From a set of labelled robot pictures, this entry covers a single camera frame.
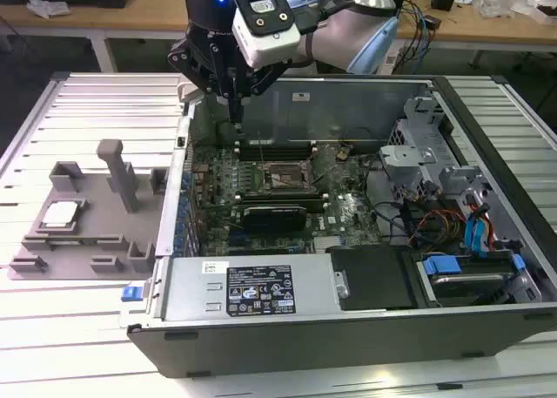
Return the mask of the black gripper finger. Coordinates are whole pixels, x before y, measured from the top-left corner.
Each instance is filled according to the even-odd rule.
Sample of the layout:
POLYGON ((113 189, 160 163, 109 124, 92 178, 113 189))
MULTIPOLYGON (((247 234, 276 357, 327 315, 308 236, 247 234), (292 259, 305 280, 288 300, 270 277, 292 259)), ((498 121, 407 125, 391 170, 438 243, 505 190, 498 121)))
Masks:
POLYGON ((236 67, 236 123, 242 122, 244 116, 243 100, 253 95, 263 94, 292 65, 292 60, 254 70, 245 61, 236 67))
POLYGON ((228 106, 228 118, 236 122, 236 99, 225 48, 214 39, 195 45, 189 39, 177 42, 168 55, 169 63, 201 91, 214 94, 228 106))

